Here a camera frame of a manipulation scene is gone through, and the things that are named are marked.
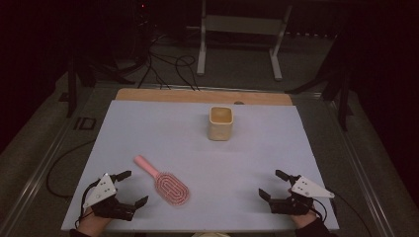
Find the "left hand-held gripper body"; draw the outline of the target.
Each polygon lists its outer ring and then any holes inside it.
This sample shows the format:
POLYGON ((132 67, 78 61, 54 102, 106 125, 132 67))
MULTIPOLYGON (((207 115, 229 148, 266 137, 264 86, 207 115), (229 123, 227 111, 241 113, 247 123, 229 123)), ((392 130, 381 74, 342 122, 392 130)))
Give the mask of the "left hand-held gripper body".
POLYGON ((82 198, 82 209, 91 207, 97 216, 131 221, 136 208, 117 200, 115 182, 106 173, 103 177, 88 186, 82 198))

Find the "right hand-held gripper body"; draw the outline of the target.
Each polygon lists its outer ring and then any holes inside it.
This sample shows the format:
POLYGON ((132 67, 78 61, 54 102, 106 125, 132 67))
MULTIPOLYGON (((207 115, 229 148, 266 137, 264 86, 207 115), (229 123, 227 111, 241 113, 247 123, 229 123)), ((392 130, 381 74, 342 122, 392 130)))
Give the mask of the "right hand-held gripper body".
POLYGON ((315 198, 335 198, 332 192, 301 175, 291 176, 289 183, 291 184, 291 195, 289 197, 285 199, 271 197, 271 201, 268 202, 272 213, 305 215, 311 209, 314 211, 315 198))

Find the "pink hairbrush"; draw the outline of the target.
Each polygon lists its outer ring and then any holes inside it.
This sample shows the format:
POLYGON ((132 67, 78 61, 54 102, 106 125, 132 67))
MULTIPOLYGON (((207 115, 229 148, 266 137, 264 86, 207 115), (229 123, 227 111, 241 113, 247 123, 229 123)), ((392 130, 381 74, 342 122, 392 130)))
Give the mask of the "pink hairbrush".
POLYGON ((153 178, 157 193, 166 202, 171 205, 182 205, 187 202, 190 197, 189 189, 173 174, 158 171, 140 155, 136 156, 133 161, 153 178))

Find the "cream square cup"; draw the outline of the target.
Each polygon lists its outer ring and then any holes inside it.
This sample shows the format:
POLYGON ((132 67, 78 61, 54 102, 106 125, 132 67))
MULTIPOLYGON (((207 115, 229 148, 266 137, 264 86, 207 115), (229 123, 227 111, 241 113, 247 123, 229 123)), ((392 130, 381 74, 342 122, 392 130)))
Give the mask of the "cream square cup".
POLYGON ((208 138, 213 141, 227 141, 233 127, 233 111, 229 107, 211 107, 209 109, 208 138))

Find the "person's right hand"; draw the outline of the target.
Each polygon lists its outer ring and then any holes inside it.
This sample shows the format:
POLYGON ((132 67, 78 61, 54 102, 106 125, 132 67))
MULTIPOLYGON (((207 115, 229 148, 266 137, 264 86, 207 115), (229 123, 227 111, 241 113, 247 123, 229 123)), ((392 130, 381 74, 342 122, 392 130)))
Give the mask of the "person's right hand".
POLYGON ((309 225, 316 219, 317 219, 317 215, 312 209, 305 215, 291 215, 291 220, 293 221, 297 229, 300 229, 309 225))

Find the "person's left hand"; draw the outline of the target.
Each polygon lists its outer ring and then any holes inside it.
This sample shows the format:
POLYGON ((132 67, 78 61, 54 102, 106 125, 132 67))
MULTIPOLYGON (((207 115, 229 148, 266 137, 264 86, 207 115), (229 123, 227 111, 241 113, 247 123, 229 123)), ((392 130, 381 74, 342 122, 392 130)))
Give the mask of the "person's left hand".
POLYGON ((112 218, 97 216, 92 208, 88 207, 76 230, 89 237, 99 237, 111 221, 112 218))

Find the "black square floor plate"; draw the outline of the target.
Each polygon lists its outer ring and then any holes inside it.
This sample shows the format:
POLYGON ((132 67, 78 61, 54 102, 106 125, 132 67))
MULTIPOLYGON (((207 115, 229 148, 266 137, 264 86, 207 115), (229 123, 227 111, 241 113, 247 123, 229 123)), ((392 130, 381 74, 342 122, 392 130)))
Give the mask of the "black square floor plate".
POLYGON ((73 126, 74 130, 93 130, 96 126, 95 118, 78 118, 73 126))

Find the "pale blue table mat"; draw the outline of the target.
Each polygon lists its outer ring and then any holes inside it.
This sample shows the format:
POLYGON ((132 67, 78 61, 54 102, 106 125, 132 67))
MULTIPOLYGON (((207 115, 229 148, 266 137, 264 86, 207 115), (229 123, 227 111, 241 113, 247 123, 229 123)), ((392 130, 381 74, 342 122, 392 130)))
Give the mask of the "pale blue table mat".
POLYGON ((147 198, 131 221, 117 220, 117 232, 276 232, 293 228, 271 212, 258 192, 286 198, 282 170, 323 182, 299 113, 294 106, 235 105, 227 141, 208 138, 210 105, 113 101, 63 220, 73 228, 85 189, 103 174, 130 170, 118 184, 117 198, 147 198), (141 155, 157 170, 170 172, 190 190, 188 201, 168 204, 153 179, 137 165, 141 155))

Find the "black stand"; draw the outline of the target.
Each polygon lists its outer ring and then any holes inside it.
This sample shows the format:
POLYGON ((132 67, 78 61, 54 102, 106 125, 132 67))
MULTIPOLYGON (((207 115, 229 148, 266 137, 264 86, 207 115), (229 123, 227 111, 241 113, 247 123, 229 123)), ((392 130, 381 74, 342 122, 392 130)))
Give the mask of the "black stand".
POLYGON ((287 94, 296 95, 325 82, 326 86, 321 92, 321 98, 323 101, 332 102, 336 96, 339 96, 337 120, 344 131, 348 130, 346 116, 348 112, 351 76, 351 50, 347 49, 345 46, 345 43, 348 41, 348 36, 346 34, 341 33, 338 35, 320 65, 315 77, 296 88, 286 90, 287 94))
POLYGON ((110 77, 114 81, 120 84, 131 85, 132 81, 126 80, 124 77, 119 75, 116 71, 112 71, 108 67, 99 62, 93 60, 87 56, 75 56, 71 55, 67 63, 67 89, 68 91, 63 93, 59 98, 60 102, 67 103, 67 117, 71 118, 77 109, 77 79, 85 87, 93 87, 95 81, 93 76, 88 73, 88 69, 93 67, 99 72, 110 77))

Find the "wooden table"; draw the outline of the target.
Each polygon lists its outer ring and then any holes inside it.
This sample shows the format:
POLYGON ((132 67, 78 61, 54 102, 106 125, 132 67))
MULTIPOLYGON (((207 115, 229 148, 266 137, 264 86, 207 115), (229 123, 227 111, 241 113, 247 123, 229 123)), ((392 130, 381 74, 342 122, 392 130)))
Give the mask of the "wooden table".
POLYGON ((238 91, 191 91, 123 88, 117 92, 118 101, 244 104, 291 106, 292 99, 286 94, 238 92, 238 91))

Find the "white metal stand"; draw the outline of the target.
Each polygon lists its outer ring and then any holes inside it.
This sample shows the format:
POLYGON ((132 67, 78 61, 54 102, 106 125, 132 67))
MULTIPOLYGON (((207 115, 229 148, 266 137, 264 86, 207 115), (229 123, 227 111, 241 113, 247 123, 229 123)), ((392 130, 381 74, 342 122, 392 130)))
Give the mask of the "white metal stand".
POLYGON ((286 34, 286 28, 293 9, 287 4, 284 15, 279 19, 248 18, 235 16, 209 15, 207 13, 207 0, 202 0, 201 12, 201 44, 199 49, 197 74, 202 76, 206 72, 207 58, 207 32, 238 33, 250 35, 275 36, 276 43, 269 49, 274 79, 283 79, 279 62, 279 50, 286 34))

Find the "aluminium frame rail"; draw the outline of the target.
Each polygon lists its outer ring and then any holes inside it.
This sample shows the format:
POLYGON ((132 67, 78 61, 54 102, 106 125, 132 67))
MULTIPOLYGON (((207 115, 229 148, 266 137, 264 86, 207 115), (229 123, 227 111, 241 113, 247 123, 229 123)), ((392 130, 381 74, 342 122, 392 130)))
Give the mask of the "aluminium frame rail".
POLYGON ((88 102, 93 88, 80 88, 76 109, 50 97, 0 155, 0 237, 11 237, 26 214, 63 140, 88 102))
POLYGON ((343 130, 338 121, 337 106, 334 102, 325 102, 324 105, 332 118, 333 126, 335 127, 343 141, 346 157, 349 163, 351 164, 353 173, 357 179, 363 197, 366 200, 366 204, 368 206, 372 219, 374 220, 379 236, 394 237, 393 230, 389 226, 388 220, 382 209, 377 193, 375 192, 374 187, 366 173, 366 170, 362 165, 359 154, 357 153, 348 132, 343 130))

